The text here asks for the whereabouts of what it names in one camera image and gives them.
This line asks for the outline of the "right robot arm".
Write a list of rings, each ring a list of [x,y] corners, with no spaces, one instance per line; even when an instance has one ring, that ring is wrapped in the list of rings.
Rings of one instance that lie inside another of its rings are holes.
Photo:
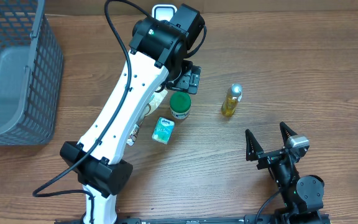
[[[319,212],[323,208],[323,179],[317,175],[301,177],[295,167],[308,152],[310,140],[284,122],[280,123],[280,132],[282,148],[265,152],[252,132],[245,131],[246,160],[256,161],[259,170],[267,169],[278,190],[261,205],[256,215],[244,219],[249,223],[330,223],[329,216]],[[263,216],[265,207],[278,195],[282,196],[284,207]]]

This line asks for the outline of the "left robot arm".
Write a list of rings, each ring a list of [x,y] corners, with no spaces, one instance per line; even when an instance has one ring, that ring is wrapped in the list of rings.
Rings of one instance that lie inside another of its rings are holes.
[[[147,15],[136,22],[127,62],[104,108],[79,141],[60,150],[86,195],[80,223],[116,223],[116,196],[133,170],[122,158],[127,139],[156,89],[197,93],[201,69],[189,58],[200,34],[206,34],[205,21],[186,4],[168,21]]]

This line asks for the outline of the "green lid jar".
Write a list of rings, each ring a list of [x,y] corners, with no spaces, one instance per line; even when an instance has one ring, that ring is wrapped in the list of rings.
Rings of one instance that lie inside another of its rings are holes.
[[[191,97],[184,92],[175,92],[170,98],[171,114],[176,119],[188,117],[191,108]]]

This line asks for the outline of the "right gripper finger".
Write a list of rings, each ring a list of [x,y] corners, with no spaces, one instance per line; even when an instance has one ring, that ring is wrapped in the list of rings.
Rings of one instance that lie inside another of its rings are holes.
[[[280,122],[280,131],[284,145],[286,145],[286,142],[289,137],[297,135],[297,133],[294,132],[291,128],[289,128],[283,121]]]
[[[256,161],[264,150],[249,129],[246,129],[246,160]]]

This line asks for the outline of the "brown white snack wrapper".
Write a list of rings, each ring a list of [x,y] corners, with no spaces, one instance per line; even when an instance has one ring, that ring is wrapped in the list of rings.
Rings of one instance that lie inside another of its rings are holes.
[[[161,102],[163,101],[163,99],[166,97],[168,91],[167,90],[162,90],[159,93],[153,93],[153,95],[151,96],[149,103],[146,104],[143,112],[141,113],[139,119],[137,120],[137,122],[135,123],[132,132],[129,135],[129,138],[127,139],[127,145],[128,146],[133,146],[137,135],[139,133],[139,129],[142,126],[142,123],[144,121],[144,118],[151,115],[161,104]]]

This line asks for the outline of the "yellow dish soap bottle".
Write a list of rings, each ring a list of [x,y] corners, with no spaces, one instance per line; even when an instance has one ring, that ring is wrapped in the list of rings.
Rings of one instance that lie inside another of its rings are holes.
[[[242,85],[238,83],[232,84],[227,90],[225,100],[221,107],[222,115],[231,117],[236,110],[237,104],[242,99]]]

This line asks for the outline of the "teal white tissue pack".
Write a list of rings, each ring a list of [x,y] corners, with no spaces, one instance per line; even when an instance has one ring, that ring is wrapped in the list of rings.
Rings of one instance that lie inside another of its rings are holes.
[[[152,134],[152,139],[163,144],[168,144],[174,127],[175,123],[173,121],[159,117]]]

